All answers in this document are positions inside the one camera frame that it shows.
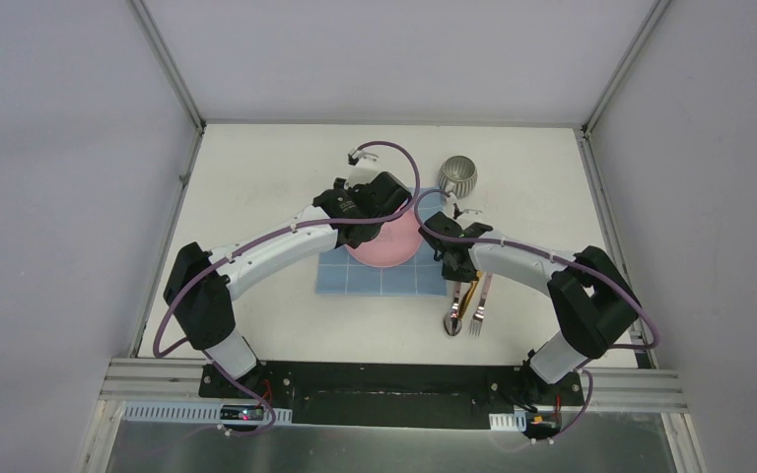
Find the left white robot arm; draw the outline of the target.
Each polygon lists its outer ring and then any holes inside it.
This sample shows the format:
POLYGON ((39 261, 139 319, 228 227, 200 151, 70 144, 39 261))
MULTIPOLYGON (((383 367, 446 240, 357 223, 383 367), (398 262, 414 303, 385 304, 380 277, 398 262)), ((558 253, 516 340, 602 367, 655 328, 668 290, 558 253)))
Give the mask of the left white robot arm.
POLYGON ((237 398, 249 398, 260 388, 261 372, 237 329, 234 301, 305 258, 375 239, 382 224, 413 201, 413 192, 388 171, 368 183, 337 184, 277 230, 210 250, 197 242, 183 246, 163 298, 187 342, 222 367, 226 388, 237 398))

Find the pink plate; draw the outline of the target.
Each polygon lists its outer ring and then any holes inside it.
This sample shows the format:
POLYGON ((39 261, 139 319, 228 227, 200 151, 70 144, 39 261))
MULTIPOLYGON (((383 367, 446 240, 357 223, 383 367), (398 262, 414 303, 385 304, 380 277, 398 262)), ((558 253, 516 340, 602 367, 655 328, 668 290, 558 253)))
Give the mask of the pink plate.
POLYGON ((358 247, 345 245, 344 248, 364 265, 390 268, 411 259, 422 241, 418 222, 413 211, 409 210, 397 220, 384 223, 374 239, 361 243, 358 247))

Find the grey ribbed mug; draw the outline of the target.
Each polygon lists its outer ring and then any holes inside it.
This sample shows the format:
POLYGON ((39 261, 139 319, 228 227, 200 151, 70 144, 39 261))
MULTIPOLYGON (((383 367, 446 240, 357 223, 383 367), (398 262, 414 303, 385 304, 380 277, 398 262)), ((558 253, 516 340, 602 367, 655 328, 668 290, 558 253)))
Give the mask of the grey ribbed mug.
POLYGON ((443 192, 465 198, 474 190, 477 180, 478 169, 475 163, 466 156, 457 155, 448 158, 441 165, 437 186, 443 192))

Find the pink handled spoon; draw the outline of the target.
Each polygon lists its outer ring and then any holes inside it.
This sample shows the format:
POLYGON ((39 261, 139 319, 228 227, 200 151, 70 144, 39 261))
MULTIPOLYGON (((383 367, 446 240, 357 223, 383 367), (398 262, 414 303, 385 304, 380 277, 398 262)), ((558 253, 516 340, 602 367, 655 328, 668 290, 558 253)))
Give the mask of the pink handled spoon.
POLYGON ((452 303, 444 316, 444 330, 450 337, 458 335, 462 329, 462 320, 459 316, 462 299, 462 284, 456 282, 453 287, 452 303))

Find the blue checked cloth napkin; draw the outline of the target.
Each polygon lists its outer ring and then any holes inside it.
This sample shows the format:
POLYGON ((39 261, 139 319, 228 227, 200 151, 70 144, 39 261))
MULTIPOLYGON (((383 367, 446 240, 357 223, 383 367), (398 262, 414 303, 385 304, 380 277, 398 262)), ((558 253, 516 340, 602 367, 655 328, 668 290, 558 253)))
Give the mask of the blue checked cloth napkin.
POLYGON ((405 263, 376 268, 356 261, 344 248, 321 253, 315 292, 333 296, 444 297, 447 282, 434 251, 422 241, 414 256, 405 263))

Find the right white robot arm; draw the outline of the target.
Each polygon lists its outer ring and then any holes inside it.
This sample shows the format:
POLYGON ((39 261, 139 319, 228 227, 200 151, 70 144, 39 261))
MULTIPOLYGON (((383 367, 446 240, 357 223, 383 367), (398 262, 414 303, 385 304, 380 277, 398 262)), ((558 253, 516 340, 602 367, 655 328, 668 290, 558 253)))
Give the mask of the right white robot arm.
POLYGON ((605 355, 643 313, 608 254, 596 246, 555 252, 486 224, 464 229, 443 212, 421 223, 419 233, 443 263, 445 279, 469 282, 480 271, 550 299, 559 330, 528 358, 519 379, 521 394, 532 403, 555 396, 566 374, 605 355))

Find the pink handled fork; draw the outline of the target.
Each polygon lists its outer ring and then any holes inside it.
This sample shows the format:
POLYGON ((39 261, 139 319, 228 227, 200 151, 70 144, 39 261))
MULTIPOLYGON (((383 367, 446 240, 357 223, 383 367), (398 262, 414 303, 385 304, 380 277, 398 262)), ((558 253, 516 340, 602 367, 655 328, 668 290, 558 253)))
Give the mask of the pink handled fork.
POLYGON ((476 307, 471 318, 469 325, 469 334, 475 337, 479 337, 482 331, 482 326, 485 320, 485 305, 488 300, 493 277, 493 273, 487 273, 485 275, 481 286, 481 294, 478 301, 478 306, 476 307))

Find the gold table knife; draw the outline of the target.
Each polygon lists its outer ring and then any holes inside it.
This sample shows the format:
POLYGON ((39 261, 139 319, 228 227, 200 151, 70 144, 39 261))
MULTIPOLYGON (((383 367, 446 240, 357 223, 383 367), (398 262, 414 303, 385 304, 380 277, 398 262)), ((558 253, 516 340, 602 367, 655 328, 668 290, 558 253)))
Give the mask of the gold table knife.
POLYGON ((460 319, 463 319, 464 316, 468 313, 468 310, 469 310, 469 307, 471 306, 474 295, 477 291, 477 288, 479 287, 479 283, 480 283, 480 277, 477 277, 474 281, 470 283, 468 290, 463 295, 460 301, 459 311, 458 311, 458 317, 460 319))

